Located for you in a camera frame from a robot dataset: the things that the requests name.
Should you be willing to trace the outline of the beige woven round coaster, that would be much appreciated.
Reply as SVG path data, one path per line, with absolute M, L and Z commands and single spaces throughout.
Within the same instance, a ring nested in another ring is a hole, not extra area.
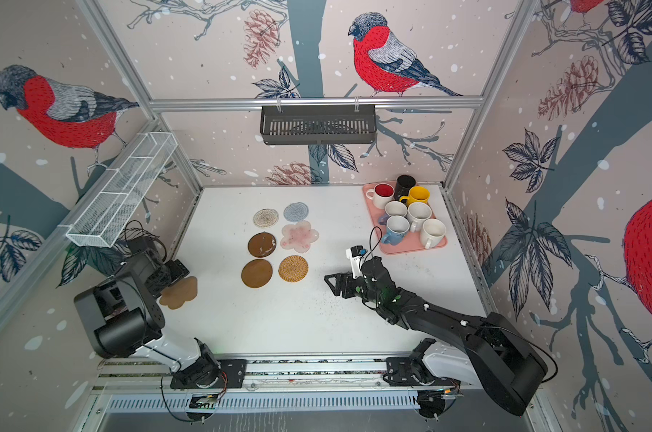
M 261 209 L 254 214 L 252 221 L 259 228 L 268 228 L 279 221 L 279 214 L 275 209 Z

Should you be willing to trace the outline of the rattan woven round coaster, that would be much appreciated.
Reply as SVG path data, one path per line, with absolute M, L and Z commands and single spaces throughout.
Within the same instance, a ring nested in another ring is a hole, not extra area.
M 297 283 L 303 280 L 308 271 L 308 262 L 300 256 L 286 257 L 278 267 L 279 276 L 289 283 Z

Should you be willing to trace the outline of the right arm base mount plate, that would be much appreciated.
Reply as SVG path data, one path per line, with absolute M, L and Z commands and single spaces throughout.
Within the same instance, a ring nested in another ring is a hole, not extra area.
M 417 360 L 409 357 L 389 357 L 385 360 L 387 369 L 382 379 L 394 387 L 450 386 L 458 387 L 460 381 L 446 377 L 436 377 Z

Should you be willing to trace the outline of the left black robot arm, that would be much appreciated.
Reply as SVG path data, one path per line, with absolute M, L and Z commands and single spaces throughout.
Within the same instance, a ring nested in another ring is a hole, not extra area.
M 74 305 L 93 351 L 104 359 L 145 357 L 165 365 L 173 389 L 226 385 L 221 364 L 207 345 L 165 329 L 158 298 L 188 275 L 181 261 L 163 263 L 147 250 L 124 260 L 104 282 L 78 294 Z

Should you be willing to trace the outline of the small white cup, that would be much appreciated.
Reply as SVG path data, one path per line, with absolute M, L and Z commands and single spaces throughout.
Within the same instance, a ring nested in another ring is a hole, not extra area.
M 404 203 L 398 201 L 391 201 L 385 206 L 385 215 L 387 217 L 401 216 L 406 217 L 408 208 Z

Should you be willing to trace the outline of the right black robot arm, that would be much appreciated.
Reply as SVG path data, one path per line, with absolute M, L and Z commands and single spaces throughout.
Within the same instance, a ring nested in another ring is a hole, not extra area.
M 482 386 L 503 410 L 522 416 L 540 385 L 549 380 L 548 366 L 539 348 L 523 338 L 497 312 L 485 317 L 462 314 L 398 286 L 380 257 L 356 257 L 353 273 L 326 275 L 324 281 L 336 297 L 360 298 L 387 323 L 426 334 L 407 358 L 388 358 L 385 382 L 392 386 L 432 386 L 452 380 L 452 373 L 432 365 L 432 347 L 444 342 L 469 360 L 468 383 Z

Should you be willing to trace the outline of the yellow mug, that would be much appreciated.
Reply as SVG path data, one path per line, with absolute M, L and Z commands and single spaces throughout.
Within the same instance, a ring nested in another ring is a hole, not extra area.
M 407 195 L 401 196 L 399 201 L 410 207 L 413 203 L 427 204 L 430 199 L 430 191 L 423 186 L 412 187 Z

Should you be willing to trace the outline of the blue woven round coaster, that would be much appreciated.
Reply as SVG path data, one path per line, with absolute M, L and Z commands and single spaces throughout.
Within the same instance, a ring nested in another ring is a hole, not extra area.
M 309 207 L 302 202 L 290 203 L 284 210 L 284 218 L 289 222 L 299 222 L 307 218 Z

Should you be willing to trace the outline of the aluminium front rail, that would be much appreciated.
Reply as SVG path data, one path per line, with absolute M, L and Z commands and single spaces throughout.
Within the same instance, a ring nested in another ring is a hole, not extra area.
M 223 389 L 233 392 L 299 391 L 364 389 L 376 390 L 391 386 L 382 376 L 387 369 L 389 357 L 409 357 L 420 361 L 436 377 L 460 381 L 472 389 L 481 384 L 467 356 L 439 343 L 423 354 L 420 349 L 392 354 L 329 355 L 329 356 L 227 356 L 221 359 L 246 359 L 248 362 L 242 387 Z M 152 392 L 158 387 L 164 391 L 170 387 L 172 374 L 169 368 L 149 358 L 104 359 L 97 367 L 96 391 L 112 389 L 116 392 Z M 220 389 L 173 390 L 179 392 L 218 393 Z

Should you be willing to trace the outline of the black mug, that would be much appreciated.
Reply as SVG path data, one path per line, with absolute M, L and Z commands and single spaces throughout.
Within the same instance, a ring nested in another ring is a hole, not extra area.
M 410 190 L 416 186 L 416 180 L 409 175 L 401 175 L 396 179 L 394 186 L 394 199 L 399 201 L 403 196 L 408 196 Z

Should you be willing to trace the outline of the pink flower resin coaster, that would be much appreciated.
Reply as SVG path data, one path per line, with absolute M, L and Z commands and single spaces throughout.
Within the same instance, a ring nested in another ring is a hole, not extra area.
M 312 244 L 320 237 L 319 232 L 312 228 L 309 221 L 288 224 L 282 228 L 281 232 L 280 246 L 284 249 L 295 250 L 300 254 L 308 252 Z

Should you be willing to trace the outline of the light blue mug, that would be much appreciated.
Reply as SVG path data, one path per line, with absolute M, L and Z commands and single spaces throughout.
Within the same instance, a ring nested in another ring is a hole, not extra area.
M 410 230 L 410 223 L 405 216 L 390 216 L 385 224 L 387 228 L 381 241 L 384 244 L 397 246 L 400 244 Z

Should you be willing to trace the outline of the brown wooden round coaster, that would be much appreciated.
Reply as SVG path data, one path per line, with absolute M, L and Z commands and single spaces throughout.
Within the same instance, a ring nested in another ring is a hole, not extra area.
M 272 278 L 273 267 L 266 259 L 254 259 L 241 271 L 241 281 L 249 288 L 265 286 Z

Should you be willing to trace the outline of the white mug red inside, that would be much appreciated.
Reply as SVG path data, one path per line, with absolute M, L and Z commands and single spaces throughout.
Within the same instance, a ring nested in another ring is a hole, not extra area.
M 394 200 L 394 187 L 389 184 L 377 184 L 367 189 L 365 197 L 371 201 L 377 209 L 384 209 L 385 206 Z

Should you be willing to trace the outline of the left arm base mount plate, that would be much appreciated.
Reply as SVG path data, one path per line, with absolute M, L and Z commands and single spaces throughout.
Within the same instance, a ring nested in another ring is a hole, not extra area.
M 248 362 L 246 359 L 221 359 L 215 363 L 200 357 L 189 367 L 172 374 L 173 390 L 239 389 Z

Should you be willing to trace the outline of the pink rectangular tray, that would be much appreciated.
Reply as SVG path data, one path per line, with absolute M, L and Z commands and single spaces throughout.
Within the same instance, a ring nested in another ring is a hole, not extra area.
M 375 186 L 376 183 L 362 185 L 362 194 L 364 196 L 367 212 L 369 213 L 369 219 L 371 219 L 371 225 L 380 227 L 381 230 L 386 233 L 387 229 L 385 228 L 385 224 L 379 223 L 385 216 L 385 211 L 383 209 L 376 208 L 373 201 L 367 198 L 369 191 L 373 190 Z M 452 228 L 450 216 L 448 216 L 446 203 L 439 188 L 436 187 L 436 185 L 426 185 L 426 188 L 430 190 L 430 200 L 428 201 L 428 205 L 432 209 L 432 219 L 441 221 L 447 229 L 446 234 L 442 240 L 437 245 L 431 247 L 430 250 L 441 249 L 448 244 L 448 240 L 450 239 Z M 424 247 L 423 243 L 421 243 L 422 233 L 423 232 L 421 230 L 418 232 L 408 233 L 403 238 L 402 242 L 398 245 L 384 244 L 383 246 L 379 246 L 379 250 L 386 255 L 400 255 L 417 251 L 425 251 L 426 248 Z

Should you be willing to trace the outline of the dark brown scratched round coaster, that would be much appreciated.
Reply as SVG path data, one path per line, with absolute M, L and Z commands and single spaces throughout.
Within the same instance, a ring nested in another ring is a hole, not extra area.
M 273 234 L 261 232 L 254 235 L 248 242 L 248 251 L 252 257 L 264 258 L 270 256 L 277 248 Z

